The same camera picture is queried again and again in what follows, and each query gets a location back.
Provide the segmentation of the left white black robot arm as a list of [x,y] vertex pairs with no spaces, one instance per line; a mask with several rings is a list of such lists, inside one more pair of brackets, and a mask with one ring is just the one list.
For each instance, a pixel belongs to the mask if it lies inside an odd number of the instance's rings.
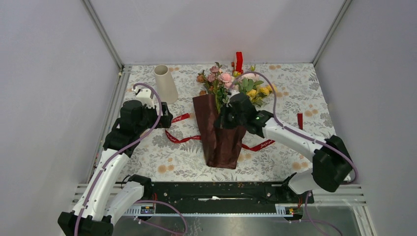
[[112,200],[109,196],[144,133],[152,127],[169,128],[172,119],[166,102],[159,109],[138,100],[123,103],[86,190],[73,209],[58,218],[66,236],[110,236],[117,221],[136,201],[154,200],[151,179],[136,174]]

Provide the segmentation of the brown flower bouquet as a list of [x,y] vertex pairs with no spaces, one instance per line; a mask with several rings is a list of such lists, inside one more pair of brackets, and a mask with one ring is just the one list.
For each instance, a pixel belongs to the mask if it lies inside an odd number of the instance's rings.
[[264,99],[272,94],[275,86],[264,85],[254,65],[238,75],[222,71],[218,62],[208,72],[198,73],[196,81],[204,86],[199,96],[193,98],[193,106],[206,165],[235,169],[247,130],[242,126],[235,129],[214,127],[221,107],[228,101],[227,94],[233,90],[244,93],[257,108],[265,104]]

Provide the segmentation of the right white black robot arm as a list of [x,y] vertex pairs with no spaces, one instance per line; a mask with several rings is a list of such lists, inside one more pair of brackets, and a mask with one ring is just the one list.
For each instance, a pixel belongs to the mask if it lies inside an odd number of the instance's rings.
[[325,139],[282,123],[273,113],[256,110],[243,93],[233,90],[227,94],[227,98],[214,123],[215,127],[232,129],[242,126],[250,134],[281,143],[311,161],[310,170],[294,173],[284,181],[284,200],[293,203],[310,190],[335,192],[354,170],[353,162],[339,137],[333,135]]

